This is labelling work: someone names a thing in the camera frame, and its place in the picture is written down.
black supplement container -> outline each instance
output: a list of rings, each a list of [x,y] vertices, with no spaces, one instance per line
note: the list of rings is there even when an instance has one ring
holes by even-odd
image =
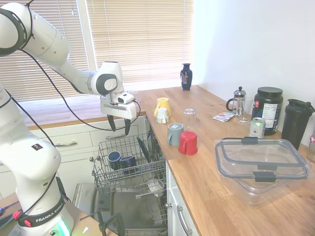
[[[254,98],[252,118],[265,119],[265,135],[273,135],[277,131],[281,106],[284,98],[283,90],[273,87],[260,87]]]
[[[296,150],[299,149],[310,116],[315,112],[310,102],[289,99],[285,107],[285,118],[282,139],[290,141]]]

blue vase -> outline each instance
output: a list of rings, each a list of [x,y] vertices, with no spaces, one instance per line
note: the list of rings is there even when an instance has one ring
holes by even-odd
[[[182,88],[184,91],[189,91],[192,81],[192,71],[189,68],[189,63],[183,64],[183,69],[181,71]]]

plastic food container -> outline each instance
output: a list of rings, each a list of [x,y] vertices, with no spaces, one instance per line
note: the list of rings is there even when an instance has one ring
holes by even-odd
[[[251,205],[288,194],[314,176],[312,166],[287,140],[226,138],[214,146],[223,183]]]

dishwasher door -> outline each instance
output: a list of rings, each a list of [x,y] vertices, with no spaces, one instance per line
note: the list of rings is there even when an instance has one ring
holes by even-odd
[[[126,236],[166,236],[165,223],[167,221],[162,217],[152,217],[150,211],[150,208],[159,208],[161,204],[164,204],[164,198],[150,195],[147,198],[136,199],[135,196],[138,194],[139,192],[135,189],[100,194],[95,184],[81,183],[76,187],[73,204],[86,214],[92,214],[101,209],[104,221],[111,215],[120,213],[123,217]],[[114,225],[109,229],[117,233]]]

white wall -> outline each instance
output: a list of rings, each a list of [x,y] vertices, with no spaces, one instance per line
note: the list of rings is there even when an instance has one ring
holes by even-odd
[[[282,130],[289,98],[315,106],[314,13],[314,0],[195,0],[194,79],[225,100],[238,86],[283,89]]]

